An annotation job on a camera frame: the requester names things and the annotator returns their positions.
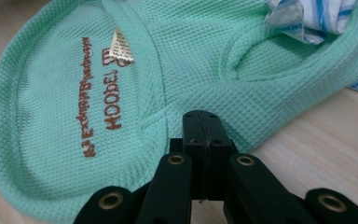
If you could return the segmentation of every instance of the table surface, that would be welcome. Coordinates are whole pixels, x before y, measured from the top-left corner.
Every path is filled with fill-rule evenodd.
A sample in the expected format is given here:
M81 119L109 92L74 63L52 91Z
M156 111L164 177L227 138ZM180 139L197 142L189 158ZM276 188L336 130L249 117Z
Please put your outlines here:
M47 0L0 0L0 56ZM358 204L358 92L343 90L289 122L254 154L295 195L328 188ZM0 223L43 223L0 195ZM222 203L193 202L192 223L226 223Z

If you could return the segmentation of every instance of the white cloth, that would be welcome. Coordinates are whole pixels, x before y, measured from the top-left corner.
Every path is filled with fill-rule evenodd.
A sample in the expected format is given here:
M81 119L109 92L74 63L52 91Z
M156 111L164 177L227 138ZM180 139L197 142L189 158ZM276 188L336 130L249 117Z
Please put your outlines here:
M356 0L266 0L266 24L307 44L320 44L326 33L340 35Z

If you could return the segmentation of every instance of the brown embroidered lettering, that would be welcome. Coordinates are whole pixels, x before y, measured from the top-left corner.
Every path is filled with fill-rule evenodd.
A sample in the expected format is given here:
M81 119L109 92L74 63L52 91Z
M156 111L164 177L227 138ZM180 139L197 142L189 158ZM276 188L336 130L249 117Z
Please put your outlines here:
M106 89L103 92L103 102L106 105L104 110L106 119L104 121L106 122L107 130L117 130L121 128L121 124L118 123L120 119L120 107L117 103L120 97L118 96L117 70L107 73L104 76L103 84L106 85Z
M79 83L79 102L78 102L78 115L76 119L80 121L81 126L81 138L87 139L82 141L81 146L83 148L83 154L85 157L94 157L94 145L90 142L89 138L94 135L94 130L89 128L89 117L88 110L90 108L89 105L89 94L88 91L91 90L92 84L89 83L89 80L92 79L91 75L91 43L88 37L83 37L83 78Z
M110 117L110 118L108 118L108 119L105 119L104 121L105 121L106 123L108 123L107 126L106 126L106 129L107 129L107 130L120 129L120 128L121 128L121 124L117 124L117 121L118 121L119 119L120 119L120 116L115 117L115 118Z
M83 154L85 157L94 157L94 144L92 144L89 140L83 141L81 143L81 146L83 147Z

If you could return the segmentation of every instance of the light wood surface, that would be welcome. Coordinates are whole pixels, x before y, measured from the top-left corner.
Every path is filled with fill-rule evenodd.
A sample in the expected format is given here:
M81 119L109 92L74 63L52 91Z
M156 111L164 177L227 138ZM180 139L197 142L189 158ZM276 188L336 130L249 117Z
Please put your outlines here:
M47 0L0 0L0 55ZM288 123L254 154L297 196L329 188L358 204L358 92L343 90ZM0 223L43 223L0 195ZM192 223L226 223L221 203L193 202Z

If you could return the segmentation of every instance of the mint green hoodie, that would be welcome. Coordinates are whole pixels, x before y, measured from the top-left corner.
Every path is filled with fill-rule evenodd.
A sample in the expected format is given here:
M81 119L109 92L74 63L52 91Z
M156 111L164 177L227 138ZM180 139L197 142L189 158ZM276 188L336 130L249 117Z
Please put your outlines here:
M358 79L358 3L344 35L303 45L252 1L53 1L0 60L0 192L72 222L106 186L148 182L181 117L207 110L250 152ZM113 32L134 63L107 56Z

